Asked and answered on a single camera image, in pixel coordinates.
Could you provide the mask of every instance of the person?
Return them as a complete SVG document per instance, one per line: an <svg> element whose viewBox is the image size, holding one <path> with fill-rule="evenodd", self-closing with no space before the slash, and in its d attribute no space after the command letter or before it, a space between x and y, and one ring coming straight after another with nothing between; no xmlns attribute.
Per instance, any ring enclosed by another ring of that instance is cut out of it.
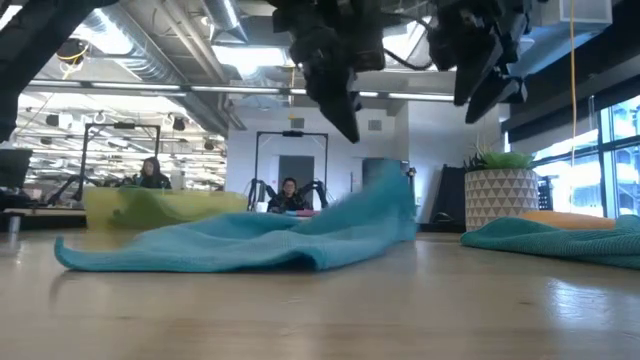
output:
<svg viewBox="0 0 640 360"><path fill-rule="evenodd" d="M282 182L282 190L269 201L267 212L284 213L286 211L313 210L311 204L296 191L298 184L294 178L286 178Z"/></svg>
<svg viewBox="0 0 640 360"><path fill-rule="evenodd" d="M136 185L147 189L171 189L171 181L160 172L160 162L155 157L145 159Z"/></svg>

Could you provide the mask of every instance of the crumpled towel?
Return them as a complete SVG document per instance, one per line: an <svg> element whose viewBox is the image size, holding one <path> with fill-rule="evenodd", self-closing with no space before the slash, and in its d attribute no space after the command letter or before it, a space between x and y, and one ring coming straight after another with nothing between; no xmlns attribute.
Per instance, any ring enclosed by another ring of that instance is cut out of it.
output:
<svg viewBox="0 0 640 360"><path fill-rule="evenodd" d="M613 230L562 230L518 218L468 232L462 245L640 270L640 218L621 216Z"/></svg>
<svg viewBox="0 0 640 360"><path fill-rule="evenodd" d="M397 169L309 219L264 213L225 214L144 232L110 252L65 247L58 261L82 271L225 272L291 263L326 270L366 260L416 234L413 198Z"/></svg>

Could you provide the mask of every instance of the white planter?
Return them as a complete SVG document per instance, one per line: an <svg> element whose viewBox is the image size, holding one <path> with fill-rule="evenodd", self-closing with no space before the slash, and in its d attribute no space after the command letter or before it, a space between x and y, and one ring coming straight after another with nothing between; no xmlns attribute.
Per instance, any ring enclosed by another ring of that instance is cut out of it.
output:
<svg viewBox="0 0 640 360"><path fill-rule="evenodd" d="M464 184L467 231L538 210L538 176L532 170L473 171Z"/></svg>

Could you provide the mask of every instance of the teal towel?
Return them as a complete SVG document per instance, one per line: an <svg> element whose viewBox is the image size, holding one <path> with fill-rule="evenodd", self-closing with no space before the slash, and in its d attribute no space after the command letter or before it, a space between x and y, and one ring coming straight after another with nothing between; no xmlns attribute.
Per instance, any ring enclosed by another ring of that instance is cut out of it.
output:
<svg viewBox="0 0 640 360"><path fill-rule="evenodd" d="M562 230L502 218L462 235L462 245L488 250L640 269L640 218L621 216L613 230Z"/></svg>
<svg viewBox="0 0 640 360"><path fill-rule="evenodd" d="M365 191L299 220L238 213L173 225L138 235L123 248L84 252L55 243L58 261L82 271L224 272L305 264L326 270L384 253L413 240L413 198L395 169Z"/></svg>

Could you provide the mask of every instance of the wooden table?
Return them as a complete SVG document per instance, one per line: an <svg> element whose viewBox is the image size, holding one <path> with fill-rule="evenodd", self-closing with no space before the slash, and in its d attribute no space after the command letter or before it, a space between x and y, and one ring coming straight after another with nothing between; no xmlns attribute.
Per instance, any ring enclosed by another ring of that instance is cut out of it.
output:
<svg viewBox="0 0 640 360"><path fill-rule="evenodd" d="M72 273L53 237L0 258L3 360L640 358L630 270L423 235L320 274Z"/></svg>

